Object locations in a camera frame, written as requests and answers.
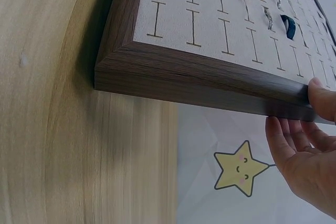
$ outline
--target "star sticker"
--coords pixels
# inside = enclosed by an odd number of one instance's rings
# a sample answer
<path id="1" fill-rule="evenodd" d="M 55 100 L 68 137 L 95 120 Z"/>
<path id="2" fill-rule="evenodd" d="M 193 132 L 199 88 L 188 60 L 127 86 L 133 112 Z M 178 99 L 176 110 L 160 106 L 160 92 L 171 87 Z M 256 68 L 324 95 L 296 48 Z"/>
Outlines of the star sticker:
<path id="1" fill-rule="evenodd" d="M 222 169 L 215 189 L 236 186 L 247 197 L 252 196 L 254 178 L 274 166 L 254 159 L 248 140 L 234 154 L 216 152 L 214 156 Z"/>

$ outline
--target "light wood surface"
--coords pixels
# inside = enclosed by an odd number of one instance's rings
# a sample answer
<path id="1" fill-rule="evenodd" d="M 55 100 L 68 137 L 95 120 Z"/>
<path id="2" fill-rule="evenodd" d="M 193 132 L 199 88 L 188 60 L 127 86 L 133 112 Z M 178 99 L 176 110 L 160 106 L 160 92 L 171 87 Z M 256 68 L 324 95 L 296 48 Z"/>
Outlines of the light wood surface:
<path id="1" fill-rule="evenodd" d="M 176 105 L 93 90 L 111 0 L 0 0 L 0 223 L 174 223 Z"/>

